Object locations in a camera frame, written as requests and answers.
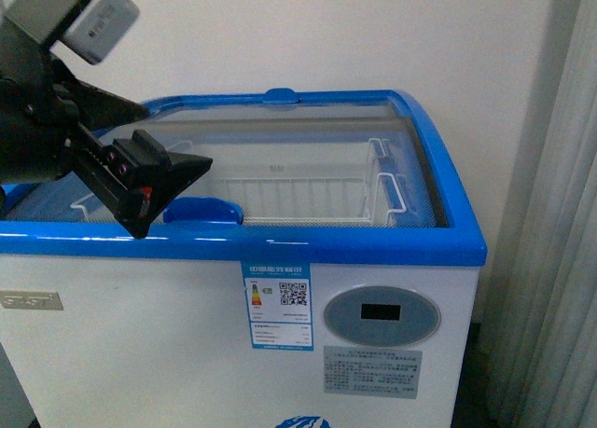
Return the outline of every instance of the white freezer body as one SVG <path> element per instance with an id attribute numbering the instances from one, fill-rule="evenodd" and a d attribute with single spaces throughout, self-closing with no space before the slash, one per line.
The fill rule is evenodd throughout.
<path id="1" fill-rule="evenodd" d="M 311 265 L 312 352 L 254 349 L 240 262 L 2 255 L 0 289 L 57 292 L 63 311 L 0 308 L 0 339 L 44 428 L 448 428 L 478 267 Z M 433 301 L 416 399 L 324 393 L 337 294 L 388 285 Z"/>

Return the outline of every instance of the curtain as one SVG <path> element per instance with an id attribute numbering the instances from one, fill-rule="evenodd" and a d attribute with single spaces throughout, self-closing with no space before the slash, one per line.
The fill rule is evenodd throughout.
<path id="1" fill-rule="evenodd" d="M 492 333 L 500 426 L 597 427 L 597 0 L 581 0 Z"/>

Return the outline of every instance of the blue logo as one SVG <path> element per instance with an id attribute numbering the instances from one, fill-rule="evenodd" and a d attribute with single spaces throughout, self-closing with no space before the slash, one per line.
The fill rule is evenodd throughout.
<path id="1" fill-rule="evenodd" d="M 283 421 L 276 428 L 331 428 L 331 426 L 323 417 L 299 416 Z"/>

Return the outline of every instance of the digital display panel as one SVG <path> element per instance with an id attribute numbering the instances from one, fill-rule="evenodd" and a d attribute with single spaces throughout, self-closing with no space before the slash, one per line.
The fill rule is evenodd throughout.
<path id="1" fill-rule="evenodd" d="M 388 304 L 362 304 L 361 319 L 400 321 L 400 306 Z"/>

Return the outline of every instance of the specification label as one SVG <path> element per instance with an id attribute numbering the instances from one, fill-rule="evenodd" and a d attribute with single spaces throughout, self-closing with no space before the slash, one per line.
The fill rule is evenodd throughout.
<path id="1" fill-rule="evenodd" d="M 243 263 L 243 276 L 253 347 L 312 351 L 309 264 Z"/>
<path id="2" fill-rule="evenodd" d="M 417 398 L 423 353 L 324 346 L 326 393 Z"/>

